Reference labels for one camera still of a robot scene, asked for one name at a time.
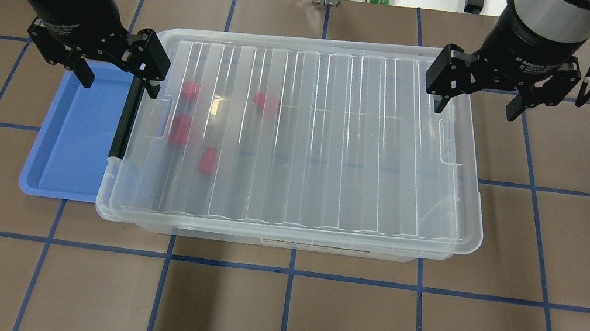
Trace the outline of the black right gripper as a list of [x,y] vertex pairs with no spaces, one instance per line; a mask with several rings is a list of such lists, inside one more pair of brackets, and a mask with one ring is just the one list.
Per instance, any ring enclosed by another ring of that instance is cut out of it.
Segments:
[[481,48],[473,54],[447,44],[427,68],[426,92],[433,110],[442,113],[456,96],[482,89],[501,89],[517,95],[505,107],[512,122],[527,108],[556,106],[582,80],[573,57],[582,41],[546,39],[525,25],[513,6],[507,6]]

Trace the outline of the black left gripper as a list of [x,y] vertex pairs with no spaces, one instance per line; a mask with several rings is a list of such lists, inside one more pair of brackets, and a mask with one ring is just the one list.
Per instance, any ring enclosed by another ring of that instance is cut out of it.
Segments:
[[158,97],[171,61],[153,29],[125,30],[115,0],[27,2],[37,16],[28,34],[45,62],[71,71],[88,89],[95,74],[86,59],[110,61],[136,76],[149,98]]

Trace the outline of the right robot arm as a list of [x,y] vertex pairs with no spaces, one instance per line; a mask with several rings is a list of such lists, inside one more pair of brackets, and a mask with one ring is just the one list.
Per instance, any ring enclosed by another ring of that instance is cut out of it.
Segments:
[[517,92],[505,108],[509,121],[558,105],[575,87],[582,106],[590,100],[590,0],[506,0],[476,52],[447,44],[425,77],[436,112],[485,89]]

